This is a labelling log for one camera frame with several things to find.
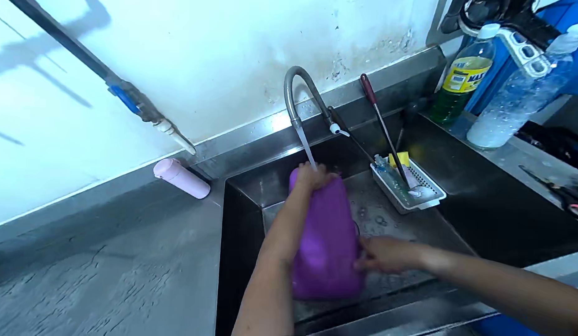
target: stainless steel countertop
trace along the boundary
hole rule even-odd
[[[139,199],[164,184],[155,183],[95,213],[127,232],[66,255],[92,240],[82,233],[61,244],[64,255],[43,247],[46,258],[0,265],[0,335],[214,335],[224,180],[203,200]],[[109,213],[130,202],[141,206]]]
[[[467,140],[467,131],[475,119],[476,116],[464,111],[454,123],[436,125],[560,208],[561,201],[547,187],[519,168],[519,165],[522,164],[537,175],[561,185],[568,185],[577,181],[578,169],[515,136],[499,148],[478,149]]]

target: water stream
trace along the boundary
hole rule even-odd
[[[299,135],[299,139],[303,144],[303,148],[306,150],[307,158],[310,160],[310,164],[314,168],[314,171],[317,172],[318,168],[316,167],[316,162],[314,161],[314,156],[312,156],[312,151],[310,150],[310,144],[307,142],[306,134],[303,132],[303,127],[296,128],[297,134]]]

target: yellow label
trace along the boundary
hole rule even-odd
[[[471,92],[478,88],[486,72],[492,66],[492,60],[483,57],[463,57],[452,63],[451,70],[444,79],[442,88],[454,93]]]

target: forearm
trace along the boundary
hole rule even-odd
[[[249,279],[233,336],[292,335],[291,269],[258,259]]]
[[[578,290],[538,274],[438,249],[419,268],[481,296],[542,335],[578,335]]]
[[[311,194],[311,187],[295,185],[262,243],[258,260],[273,258],[288,264],[293,262],[299,249]]]

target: hand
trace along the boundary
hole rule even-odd
[[[389,236],[365,238],[359,243],[367,257],[355,262],[356,270],[377,270],[385,273],[422,268],[423,258],[432,250],[428,245],[412,243]]]
[[[316,190],[328,184],[332,179],[338,177],[338,174],[327,173],[326,166],[323,164],[318,164],[317,168],[318,171],[315,172],[309,162],[300,163],[295,185],[299,184],[311,190]]]

